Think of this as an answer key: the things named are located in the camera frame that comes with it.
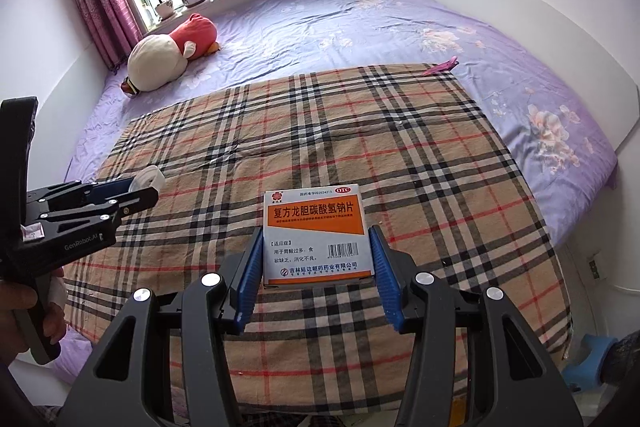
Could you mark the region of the purple floral bed sheet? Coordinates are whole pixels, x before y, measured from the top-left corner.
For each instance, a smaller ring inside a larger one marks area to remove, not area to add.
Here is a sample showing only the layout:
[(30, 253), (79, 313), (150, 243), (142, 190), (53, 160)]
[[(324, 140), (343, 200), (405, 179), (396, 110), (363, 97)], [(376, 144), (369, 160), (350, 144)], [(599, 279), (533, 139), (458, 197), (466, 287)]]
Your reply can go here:
[[(159, 165), (167, 212), (157, 235), (194, 223), (167, 244), (118, 246), (67, 273), (67, 333), (56, 368), (74, 379), (142, 279), (166, 285), (214, 260), (262, 211), (271, 181), (345, 179), (369, 216), (404, 244), (426, 239), (444, 208), (480, 208), (469, 184), (472, 145), (498, 135), (474, 164), (489, 180), (518, 170), (553, 245), (567, 239), (612, 176), (617, 158), (575, 91), (513, 39), (433, 0), (258, 0), (215, 20), (218, 53), (175, 82), (135, 96), (120, 76), (82, 132), (70, 176), (116, 176)], [(427, 67), (456, 56), (450, 72)]]

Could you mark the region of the blue plastic stool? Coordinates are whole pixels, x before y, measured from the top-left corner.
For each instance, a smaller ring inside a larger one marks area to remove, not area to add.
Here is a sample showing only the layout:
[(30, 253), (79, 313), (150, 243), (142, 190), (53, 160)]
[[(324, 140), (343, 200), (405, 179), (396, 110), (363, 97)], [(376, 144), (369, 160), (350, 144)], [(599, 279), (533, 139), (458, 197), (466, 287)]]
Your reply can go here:
[(618, 339), (608, 336), (586, 334), (582, 337), (577, 359), (568, 363), (562, 376), (571, 392), (596, 389), (603, 384), (601, 371), (608, 352)]

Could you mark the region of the white headboard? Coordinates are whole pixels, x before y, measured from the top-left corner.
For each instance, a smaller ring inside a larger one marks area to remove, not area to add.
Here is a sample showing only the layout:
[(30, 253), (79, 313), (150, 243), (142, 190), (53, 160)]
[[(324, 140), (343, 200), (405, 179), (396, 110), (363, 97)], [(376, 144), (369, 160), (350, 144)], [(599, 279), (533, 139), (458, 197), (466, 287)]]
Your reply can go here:
[(542, 0), (434, 0), (517, 41), (571, 87), (616, 152), (639, 124), (639, 90), (614, 57)]

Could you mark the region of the white round plastic lid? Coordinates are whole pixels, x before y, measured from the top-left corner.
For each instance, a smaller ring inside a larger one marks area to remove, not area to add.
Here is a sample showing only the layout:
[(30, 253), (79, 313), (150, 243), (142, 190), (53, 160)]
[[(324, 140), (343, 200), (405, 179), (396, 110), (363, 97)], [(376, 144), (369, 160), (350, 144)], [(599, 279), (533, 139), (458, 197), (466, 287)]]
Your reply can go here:
[(137, 192), (149, 187), (153, 187), (154, 190), (160, 192), (163, 190), (165, 182), (166, 179), (162, 170), (155, 165), (149, 165), (134, 176), (128, 187), (128, 192)]

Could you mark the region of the wall power outlet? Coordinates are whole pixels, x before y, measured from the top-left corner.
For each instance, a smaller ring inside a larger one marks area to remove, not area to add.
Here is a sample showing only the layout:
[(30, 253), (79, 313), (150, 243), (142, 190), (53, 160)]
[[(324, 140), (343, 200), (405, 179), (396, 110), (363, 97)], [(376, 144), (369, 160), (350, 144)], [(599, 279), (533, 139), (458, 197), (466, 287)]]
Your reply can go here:
[(600, 281), (602, 279), (601, 269), (599, 265), (600, 254), (601, 251), (596, 251), (595, 253), (587, 257), (588, 268), (593, 280), (595, 281)]

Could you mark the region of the red white plush toy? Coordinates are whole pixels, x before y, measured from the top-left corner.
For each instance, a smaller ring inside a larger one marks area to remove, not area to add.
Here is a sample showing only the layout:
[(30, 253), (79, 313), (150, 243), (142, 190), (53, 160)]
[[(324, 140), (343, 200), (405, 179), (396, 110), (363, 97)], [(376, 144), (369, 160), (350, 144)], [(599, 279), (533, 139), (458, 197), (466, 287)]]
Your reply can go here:
[(193, 13), (169, 34), (144, 37), (128, 57), (120, 90), (136, 96), (177, 80), (190, 62), (220, 49), (217, 36), (217, 27), (208, 17)]

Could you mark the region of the pink hair clip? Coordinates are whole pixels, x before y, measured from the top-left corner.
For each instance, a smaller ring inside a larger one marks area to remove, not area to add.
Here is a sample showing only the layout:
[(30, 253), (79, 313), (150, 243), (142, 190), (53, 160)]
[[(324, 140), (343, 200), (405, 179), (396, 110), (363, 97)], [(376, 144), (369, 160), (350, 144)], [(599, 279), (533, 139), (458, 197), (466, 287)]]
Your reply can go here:
[(450, 72), (450, 70), (454, 69), (458, 64), (458, 58), (456, 56), (453, 56), (446, 62), (427, 67), (427, 69), (424, 70), (423, 75), (429, 76), (438, 74), (439, 72)]

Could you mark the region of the orange white medicine box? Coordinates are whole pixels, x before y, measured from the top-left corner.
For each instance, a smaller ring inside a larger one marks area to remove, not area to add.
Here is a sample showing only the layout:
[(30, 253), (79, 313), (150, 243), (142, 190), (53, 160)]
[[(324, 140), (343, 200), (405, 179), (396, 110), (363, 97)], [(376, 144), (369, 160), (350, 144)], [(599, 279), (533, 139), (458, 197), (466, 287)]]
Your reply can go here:
[(359, 186), (273, 190), (264, 194), (264, 283), (338, 284), (373, 277)]

